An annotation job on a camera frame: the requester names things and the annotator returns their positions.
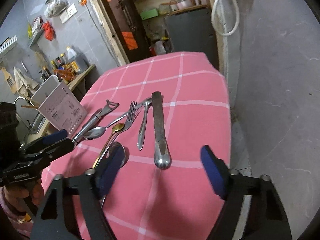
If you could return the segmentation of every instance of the fork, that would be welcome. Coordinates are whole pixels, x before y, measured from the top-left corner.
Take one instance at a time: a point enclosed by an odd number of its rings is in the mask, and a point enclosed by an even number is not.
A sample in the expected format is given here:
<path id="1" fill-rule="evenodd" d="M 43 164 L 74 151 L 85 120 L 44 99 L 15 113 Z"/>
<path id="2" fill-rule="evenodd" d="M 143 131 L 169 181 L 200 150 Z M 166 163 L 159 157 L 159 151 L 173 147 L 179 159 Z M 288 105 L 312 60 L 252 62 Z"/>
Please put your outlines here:
<path id="1" fill-rule="evenodd" d="M 128 116 L 127 116 L 127 119 L 125 120 L 123 129 L 120 132 L 116 133 L 116 135 L 109 142 L 109 144 L 107 144 L 106 147 L 101 150 L 101 153 L 100 153 L 97 161 L 95 162 L 95 166 L 94 166 L 95 169 L 97 168 L 97 166 L 99 165 L 101 160 L 104 158 L 104 156 L 107 154 L 111 143 L 113 143 L 115 141 L 115 139 L 118 137 L 118 135 L 120 133 L 122 133 L 124 131 L 127 131 L 131 127 L 131 125 L 133 124 L 134 118 L 135 118 L 136 108 L 137 108 L 137 101 L 132 101 L 131 104 L 130 104 L 130 108 L 129 108 L 129 111 L 128 111 Z"/>

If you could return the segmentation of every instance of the red bag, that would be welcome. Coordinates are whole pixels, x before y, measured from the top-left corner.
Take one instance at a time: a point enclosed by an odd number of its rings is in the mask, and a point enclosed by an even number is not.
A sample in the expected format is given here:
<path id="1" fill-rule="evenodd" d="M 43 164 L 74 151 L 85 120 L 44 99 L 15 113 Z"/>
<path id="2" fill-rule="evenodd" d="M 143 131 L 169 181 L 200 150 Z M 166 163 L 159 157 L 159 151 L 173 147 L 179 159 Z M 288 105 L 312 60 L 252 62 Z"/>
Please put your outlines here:
<path id="1" fill-rule="evenodd" d="M 45 38 L 49 41 L 52 41 L 54 38 L 54 30 L 48 21 L 43 24 L 43 29 Z"/>

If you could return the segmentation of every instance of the person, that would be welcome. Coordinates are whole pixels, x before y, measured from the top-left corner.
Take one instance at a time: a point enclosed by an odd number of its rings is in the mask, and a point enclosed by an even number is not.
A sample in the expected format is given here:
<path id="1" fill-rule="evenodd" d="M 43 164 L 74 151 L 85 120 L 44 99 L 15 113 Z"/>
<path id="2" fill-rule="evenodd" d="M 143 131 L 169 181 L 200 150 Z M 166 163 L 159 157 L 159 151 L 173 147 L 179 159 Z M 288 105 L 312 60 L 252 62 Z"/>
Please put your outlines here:
<path id="1" fill-rule="evenodd" d="M 0 205 L 13 227 L 24 239 L 30 238 L 33 226 L 30 216 L 20 204 L 20 200 L 28 196 L 28 190 L 18 185 L 0 187 Z M 37 184 L 33 188 L 31 197 L 34 205 L 39 206 L 44 197 L 41 179 L 37 181 Z"/>

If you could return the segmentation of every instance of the concrete wall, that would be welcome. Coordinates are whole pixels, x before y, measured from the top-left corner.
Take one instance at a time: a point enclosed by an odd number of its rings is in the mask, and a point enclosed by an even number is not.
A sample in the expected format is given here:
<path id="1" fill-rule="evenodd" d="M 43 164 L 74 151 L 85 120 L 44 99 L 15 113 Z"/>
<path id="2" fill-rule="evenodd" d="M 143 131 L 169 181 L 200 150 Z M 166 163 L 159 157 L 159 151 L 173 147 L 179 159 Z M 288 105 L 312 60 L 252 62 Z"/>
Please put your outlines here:
<path id="1" fill-rule="evenodd" d="M 235 110 L 252 175 L 269 174 L 296 239 L 320 206 L 320 25 L 304 0 L 238 0 Z"/>
<path id="2" fill-rule="evenodd" d="M 53 41 L 48 41 L 44 35 L 31 48 L 28 47 L 28 22 L 33 23 L 35 17 L 42 15 L 47 5 L 45 0 L 18 0 L 11 9 L 3 25 L 0 27 L 0 42 L 8 37 L 17 36 L 18 41 L 15 48 L 9 51 L 1 60 L 4 61 L 6 69 L 13 76 L 13 68 L 16 66 L 22 68 L 21 61 L 29 70 L 29 76 L 40 82 L 40 68 L 34 56 L 34 51 L 41 51 L 45 54 L 48 62 L 51 59 L 58 57 L 62 52 L 66 52 L 68 45 L 73 45 L 74 48 L 83 54 L 88 64 L 95 64 L 96 69 L 93 69 L 86 78 L 87 87 L 90 87 L 97 78 L 105 71 L 117 67 L 115 60 L 107 49 L 99 31 L 95 27 L 93 20 L 99 23 L 92 11 L 92 5 L 88 1 L 88 8 L 92 18 L 86 7 L 78 4 L 78 0 L 67 0 L 69 5 L 75 4 L 78 12 L 62 24 L 59 17 L 50 18 L 56 37 Z M 13 103 L 16 96 L 13 95 L 4 82 L 3 74 L 0 72 L 0 101 Z M 25 122 L 29 119 L 31 122 L 36 116 L 37 111 L 33 109 L 21 109 L 19 105 L 24 104 L 22 100 L 18 102 L 17 111 Z M 20 125 L 20 139 L 27 132 L 27 129 Z"/>

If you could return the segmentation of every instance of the hand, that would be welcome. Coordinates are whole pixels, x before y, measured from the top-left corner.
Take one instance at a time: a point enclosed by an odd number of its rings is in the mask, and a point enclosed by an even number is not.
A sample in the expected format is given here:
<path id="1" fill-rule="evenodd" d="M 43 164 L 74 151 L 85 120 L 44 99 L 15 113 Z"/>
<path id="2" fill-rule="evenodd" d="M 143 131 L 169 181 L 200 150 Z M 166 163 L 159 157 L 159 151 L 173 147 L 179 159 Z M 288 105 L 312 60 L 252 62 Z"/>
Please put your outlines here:
<path id="1" fill-rule="evenodd" d="M 23 187 L 17 185 L 11 185 L 4 187 L 4 196 L 7 201 L 14 206 L 19 212 L 25 212 L 24 208 L 20 205 L 19 199 L 29 196 L 29 191 Z M 44 197 L 44 190 L 41 186 L 41 179 L 37 181 L 37 184 L 32 190 L 32 202 L 38 206 Z"/>

